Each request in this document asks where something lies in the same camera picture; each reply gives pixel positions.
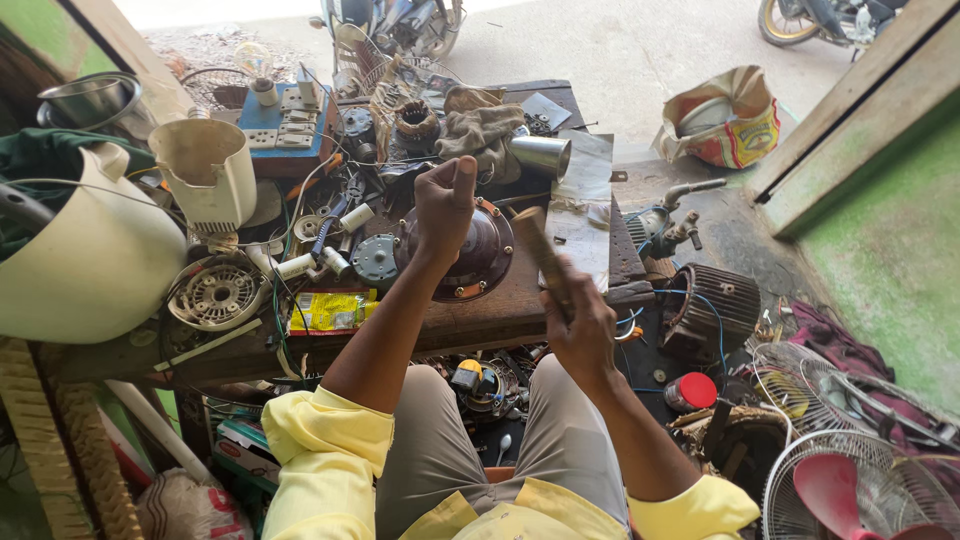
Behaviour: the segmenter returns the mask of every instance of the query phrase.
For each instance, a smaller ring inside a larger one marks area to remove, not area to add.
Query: beige trousers
[[[376,537],[398,538],[457,491],[482,515],[512,503],[527,477],[569,489],[629,531],[623,480],[600,412],[553,355],[540,361],[530,385],[516,475],[490,484],[449,384],[429,366],[407,368],[394,444],[376,485]]]

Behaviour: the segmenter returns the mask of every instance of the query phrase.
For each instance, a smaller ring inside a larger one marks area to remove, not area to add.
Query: red lid
[[[680,395],[697,408],[707,408],[717,401],[717,387],[702,373],[688,373],[680,378]]]

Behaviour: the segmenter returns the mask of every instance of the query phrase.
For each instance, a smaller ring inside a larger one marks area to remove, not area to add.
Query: yellow shirt
[[[383,473],[394,418],[322,388],[267,403],[263,429],[283,466],[264,540],[373,540],[372,478]],[[759,516],[740,488],[702,477],[661,503],[627,499],[643,540],[723,540]],[[405,540],[625,538],[607,513],[558,485],[527,479],[513,504],[477,516],[460,492],[421,516]]]

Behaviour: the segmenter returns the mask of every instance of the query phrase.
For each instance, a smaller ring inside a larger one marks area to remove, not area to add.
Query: person
[[[613,366],[613,311],[569,261],[574,319],[540,295],[553,354],[531,378],[515,476],[488,483],[449,385],[428,366],[408,367],[466,237],[476,168],[463,157],[417,177],[410,265],[316,392],[264,408],[282,470],[263,538],[627,538],[630,515],[645,540],[738,538],[756,505],[701,476],[636,398]]]

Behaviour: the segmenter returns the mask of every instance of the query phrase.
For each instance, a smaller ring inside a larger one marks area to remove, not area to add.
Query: blue board
[[[283,90],[287,88],[296,88],[297,85],[290,84],[276,84],[276,93],[282,98]],[[324,86],[328,92],[332,92],[332,88],[329,86]],[[317,113],[317,131],[323,132],[324,126],[326,125],[326,108],[328,98],[326,97],[326,92],[321,91],[323,95],[323,102],[320,107],[320,111]],[[283,111],[280,109],[280,104],[282,99],[277,101],[270,107],[264,107],[256,101],[256,96],[253,95],[253,92],[247,92],[247,101],[243,104],[243,111],[240,113],[240,122],[237,126],[241,130],[276,130],[279,129],[280,123],[283,122]],[[310,148],[251,148],[250,155],[252,158],[315,158],[320,154],[320,146],[324,143],[324,138],[317,135],[313,135],[313,144]]]

